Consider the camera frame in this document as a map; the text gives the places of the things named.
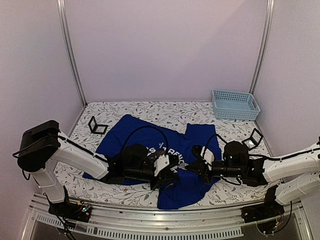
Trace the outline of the blue printed t-shirt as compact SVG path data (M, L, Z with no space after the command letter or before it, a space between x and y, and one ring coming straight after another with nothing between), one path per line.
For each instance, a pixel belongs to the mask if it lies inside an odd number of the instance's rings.
M107 157L114 157L120 152L124 143L129 146L141 144L150 153L169 146L169 154L177 155L179 164L189 165L196 161L192 154L192 147L208 145L215 159L220 161L222 151L218 140L211 137L215 133L216 129L213 124L188 123L185 133L179 133L126 114L108 131L96 152ZM178 174L179 180L167 183L159 189L157 207L161 210L176 210L193 205L202 200L212 186L220 181L219 177L215 177L210 185L206 185L194 172L181 169L179 164L171 168L174 173Z

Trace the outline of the round light blue brooch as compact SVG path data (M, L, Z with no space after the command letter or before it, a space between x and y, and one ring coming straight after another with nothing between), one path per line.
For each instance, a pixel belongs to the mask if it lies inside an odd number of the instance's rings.
M180 163L180 164L179 164L179 167L180 167L181 169L183 169L183 170L185 170L185 169L186 169L186 165L185 165L185 163Z

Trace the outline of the black brooch box yellow brooch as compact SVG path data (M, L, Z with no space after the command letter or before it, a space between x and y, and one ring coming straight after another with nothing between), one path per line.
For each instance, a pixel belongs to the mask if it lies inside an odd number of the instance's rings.
M107 132L108 125L98 124L96 118L92 116L89 120L88 127L92 134L104 135Z

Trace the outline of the black brooch box silver brooch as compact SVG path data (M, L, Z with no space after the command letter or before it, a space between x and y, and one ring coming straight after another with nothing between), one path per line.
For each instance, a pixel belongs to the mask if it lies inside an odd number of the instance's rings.
M254 128L249 138L244 139L242 141L242 144L244 144L247 147L247 149L251 151L260 145L261 141L263 140L263 137L263 134L257 128Z

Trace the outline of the light blue plastic basket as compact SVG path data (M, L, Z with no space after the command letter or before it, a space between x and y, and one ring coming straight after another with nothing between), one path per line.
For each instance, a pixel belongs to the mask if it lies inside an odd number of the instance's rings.
M213 89L211 95L217 119L255 121L261 112L251 93Z

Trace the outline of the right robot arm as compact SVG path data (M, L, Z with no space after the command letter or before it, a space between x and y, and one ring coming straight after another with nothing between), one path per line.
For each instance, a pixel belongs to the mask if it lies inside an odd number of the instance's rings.
M251 154L250 151L258 144L259 142L251 137L241 142L227 142L222 160L216 160L208 145L194 145L191 153L195 161L185 168L200 176L207 185L211 184L214 178L235 178L239 185L258 187L295 176L295 179L276 184L267 190L265 202L258 208L262 218L269 218L278 210L278 206L284 206L320 187L318 142L305 150L279 157Z

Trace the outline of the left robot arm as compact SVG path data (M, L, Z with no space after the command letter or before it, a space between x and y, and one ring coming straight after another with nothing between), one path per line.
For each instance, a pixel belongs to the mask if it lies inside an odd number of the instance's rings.
M28 172L63 216L74 213L74 205L69 202L68 191L58 182L48 161L58 161L73 166L95 180L105 184L122 184L125 180L138 180L150 184L156 190L167 183L179 180L171 169L178 165L179 158L167 149L149 153L142 144L121 146L114 157L90 151L75 143L59 129L59 123L49 120L26 130L20 148L12 154L18 166Z

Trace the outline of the floral patterned tablecloth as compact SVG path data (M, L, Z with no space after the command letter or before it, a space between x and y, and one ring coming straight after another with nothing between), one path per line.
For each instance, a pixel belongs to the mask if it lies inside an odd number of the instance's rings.
M124 115L129 114L157 126L185 133L188 124L210 124L226 141L240 141L249 137L256 128L254 121L217 119L210 102L94 102L80 116L70 138L77 144L94 151L103 140L91 134L88 126L92 116L97 121L113 127ZM109 204L155 208L159 191L150 190L147 183L136 185L104 184L83 177L83 172L65 163L57 163L54 172L60 183L66 186L71 198ZM219 180L194 207L236 206L260 202L264 199L267 186L236 186Z

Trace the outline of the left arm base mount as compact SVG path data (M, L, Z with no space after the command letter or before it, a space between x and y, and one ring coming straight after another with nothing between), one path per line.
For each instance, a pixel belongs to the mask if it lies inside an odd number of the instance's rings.
M67 220L75 220L79 222L88 223L92 213L92 205L84 203L82 200L79 203L72 203L69 199L69 194L65 186L63 186L64 199L59 203L52 203L48 199L48 212L57 217Z

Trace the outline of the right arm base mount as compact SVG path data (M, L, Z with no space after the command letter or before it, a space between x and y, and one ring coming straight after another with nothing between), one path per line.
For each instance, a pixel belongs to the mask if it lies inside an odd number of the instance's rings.
M263 203L241 208L241 217L245 223L280 217L280 220L273 219L257 225L257 229L264 235L270 235L276 232L285 213L283 205L276 202L277 188L278 186L275 185L267 190Z

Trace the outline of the left aluminium frame post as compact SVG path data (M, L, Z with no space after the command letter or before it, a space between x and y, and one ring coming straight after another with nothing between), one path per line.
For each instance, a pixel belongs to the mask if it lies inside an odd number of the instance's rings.
M81 83L79 71L77 68L76 58L75 58L75 54L72 46L65 1L57 0L56 2L57 2L57 10L58 10L59 20L61 25L62 36L63 36L67 58L68 58L70 69L71 69L71 74L75 83L75 87L76 87L80 102L82 106L85 108L88 103L86 100L83 85Z

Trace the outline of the aluminium frame post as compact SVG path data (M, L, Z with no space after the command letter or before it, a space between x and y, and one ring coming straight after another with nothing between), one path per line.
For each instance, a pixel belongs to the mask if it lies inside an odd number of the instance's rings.
M75 83L75 87L76 87L80 102L82 106L85 108L88 103L86 100L83 85L81 83L79 71L77 68L76 58L75 58L75 54L72 46L65 1L57 0L56 2L57 2L57 10L58 10L59 20L61 25L62 36L63 36L67 58L68 58L70 69L71 69L71 74Z
M252 95L254 95L256 92L258 82L259 82L259 77L260 77L263 62L264 62L264 57L265 57L266 50L268 47L270 31L272 28L274 8L275 8L275 1L268 0L266 2L266 11L265 11L265 18L264 18L264 23L263 23L262 37L261 37L261 41L260 41L259 51L258 51L258 55L257 55L255 68L253 71L251 85L249 88L249 93L251 93Z

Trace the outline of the right aluminium frame post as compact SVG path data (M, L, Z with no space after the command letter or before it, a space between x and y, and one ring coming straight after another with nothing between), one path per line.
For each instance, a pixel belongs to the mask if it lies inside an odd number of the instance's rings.
M265 57L266 50L268 47L270 31L272 28L274 8L275 8L275 1L268 0L266 2L266 11L265 11L265 18L264 18L264 23L263 23L262 37L261 37L261 41L260 41L259 51L258 51L258 55L257 55L255 68L253 71L251 85L249 88L249 93L251 93L252 95L254 95L256 92L258 82L259 82L259 77L260 77L263 62L264 62L264 57Z

